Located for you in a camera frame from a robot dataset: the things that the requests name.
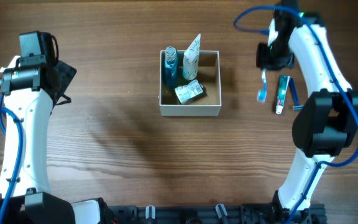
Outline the teal toothpaste tube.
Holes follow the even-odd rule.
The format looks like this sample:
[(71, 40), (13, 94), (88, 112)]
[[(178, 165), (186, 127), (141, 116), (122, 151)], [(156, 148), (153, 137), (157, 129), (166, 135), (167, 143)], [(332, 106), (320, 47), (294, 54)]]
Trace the teal toothpaste tube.
[(280, 75), (278, 80), (277, 104), (275, 107), (276, 114), (281, 114), (285, 105), (285, 97), (287, 93), (290, 76)]

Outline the blue white toothbrush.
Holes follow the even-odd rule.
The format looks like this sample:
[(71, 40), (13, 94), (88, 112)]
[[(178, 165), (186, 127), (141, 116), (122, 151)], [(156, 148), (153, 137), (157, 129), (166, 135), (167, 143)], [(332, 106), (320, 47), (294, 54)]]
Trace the blue white toothbrush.
[(267, 97), (267, 79), (266, 79), (266, 69), (263, 69), (261, 72), (261, 79), (263, 83), (263, 88), (257, 93), (257, 101), (259, 103), (265, 103)]

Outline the blue disposable razor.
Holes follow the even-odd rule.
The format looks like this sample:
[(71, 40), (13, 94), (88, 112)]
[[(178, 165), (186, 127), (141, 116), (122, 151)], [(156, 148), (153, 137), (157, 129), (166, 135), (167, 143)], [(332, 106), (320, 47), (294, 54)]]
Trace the blue disposable razor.
[(294, 102), (293, 110), (295, 110), (295, 111), (302, 110), (303, 105), (300, 105), (300, 103), (299, 103), (298, 93), (296, 91), (295, 82), (294, 82), (293, 78), (290, 79), (289, 86), (290, 86), (290, 91), (291, 91), (291, 95), (292, 95), (293, 102)]

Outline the white lotion tube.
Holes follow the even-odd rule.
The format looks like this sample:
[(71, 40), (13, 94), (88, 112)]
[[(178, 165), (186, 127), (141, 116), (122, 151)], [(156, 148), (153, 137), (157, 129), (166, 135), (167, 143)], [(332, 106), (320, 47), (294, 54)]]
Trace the white lotion tube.
[(198, 34), (183, 54), (183, 78), (192, 81), (198, 73), (200, 57), (201, 34)]

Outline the green Dettol soap bar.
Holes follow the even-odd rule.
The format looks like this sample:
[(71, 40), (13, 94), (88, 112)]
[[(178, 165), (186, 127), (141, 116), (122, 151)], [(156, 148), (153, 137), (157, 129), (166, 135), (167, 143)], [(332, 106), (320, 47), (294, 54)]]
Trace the green Dettol soap bar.
[(181, 105), (185, 105), (206, 96), (205, 87), (198, 80), (192, 80), (187, 85), (178, 86), (174, 89), (174, 92)]

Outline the blue mouthwash bottle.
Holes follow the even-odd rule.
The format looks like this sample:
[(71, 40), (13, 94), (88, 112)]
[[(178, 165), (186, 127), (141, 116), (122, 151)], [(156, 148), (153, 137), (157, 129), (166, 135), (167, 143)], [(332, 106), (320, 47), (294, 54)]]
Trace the blue mouthwash bottle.
[(178, 52), (174, 46), (165, 49), (163, 81), (169, 88), (175, 88), (178, 80)]

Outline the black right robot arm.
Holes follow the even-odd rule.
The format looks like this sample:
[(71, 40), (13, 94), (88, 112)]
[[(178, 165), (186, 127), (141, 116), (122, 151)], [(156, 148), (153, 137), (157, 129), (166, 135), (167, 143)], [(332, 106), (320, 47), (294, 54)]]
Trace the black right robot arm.
[(301, 12), (297, 1), (273, 6), (257, 49), (257, 67), (278, 71), (298, 62), (308, 99), (296, 116), (292, 138), (296, 154), (277, 192), (280, 208), (293, 218), (310, 207), (310, 197), (325, 168), (343, 167), (358, 157), (358, 91), (342, 75), (319, 14)]

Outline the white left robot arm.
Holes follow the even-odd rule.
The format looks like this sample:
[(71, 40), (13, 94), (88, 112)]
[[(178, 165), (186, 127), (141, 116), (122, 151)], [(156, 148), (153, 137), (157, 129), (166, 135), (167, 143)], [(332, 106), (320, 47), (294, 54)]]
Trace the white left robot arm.
[(0, 223), (108, 223), (101, 198), (70, 203), (51, 193), (47, 129), (76, 69), (59, 59), (56, 37), (19, 36), (21, 55), (0, 72), (0, 127), (5, 134), (0, 174)]

